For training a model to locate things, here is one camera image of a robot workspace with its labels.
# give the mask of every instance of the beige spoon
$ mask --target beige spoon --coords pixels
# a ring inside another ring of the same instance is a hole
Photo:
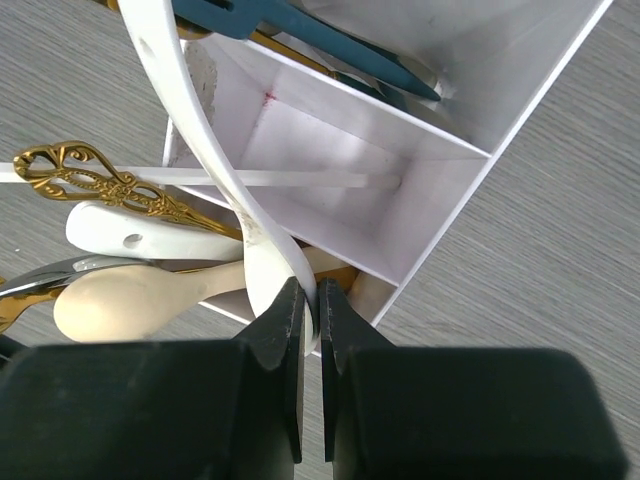
[[[348,289],[357,270],[316,248],[304,250],[319,277],[331,276]],[[132,265],[88,273],[58,297],[53,317],[60,331],[78,342],[139,340],[158,331],[198,302],[246,288],[244,263],[194,273],[172,273]]]

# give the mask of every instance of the red stain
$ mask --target red stain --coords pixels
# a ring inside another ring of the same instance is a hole
[[[262,102],[262,107],[266,107],[267,105],[269,105],[269,103],[271,102],[271,100],[277,100],[276,96],[271,93],[271,92],[267,92],[264,96],[264,101]]]

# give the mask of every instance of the white stick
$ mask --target white stick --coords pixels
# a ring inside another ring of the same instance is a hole
[[[82,165],[83,169],[104,171],[97,165]],[[133,173],[138,178],[159,185],[213,185],[207,172],[199,168],[115,167],[118,171]],[[320,188],[375,188],[393,190],[400,185],[397,175],[373,175],[337,171],[278,172],[264,170],[237,170],[247,187],[320,187]],[[13,170],[13,164],[0,163],[0,183],[23,182]]]

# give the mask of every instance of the wood grain surface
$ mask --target wood grain surface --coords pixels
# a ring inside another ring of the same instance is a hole
[[[116,164],[157,165],[166,116],[117,15],[89,2],[0,0],[0,158],[81,139]],[[595,28],[433,255],[381,323],[398,344],[540,345],[593,372],[640,461],[640,3]],[[0,186],[0,275],[78,254],[71,205]],[[195,307],[157,338],[228,337]],[[64,342],[51,305],[9,335]],[[307,360],[300,479],[322,458],[320,361]],[[637,471],[630,478],[640,479]]]

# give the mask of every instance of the utensil organizer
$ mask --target utensil organizer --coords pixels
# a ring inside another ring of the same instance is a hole
[[[292,235],[364,272],[351,301],[376,325],[610,3],[305,2],[343,30],[433,68],[443,100],[415,104],[421,118],[251,42],[212,35],[191,44],[187,61],[235,168],[401,175],[392,191],[251,189]],[[436,126],[451,122],[458,136]],[[171,121],[163,165],[199,167]],[[181,188],[200,208],[202,200],[228,208],[215,187]],[[245,292],[204,304],[253,319]]]

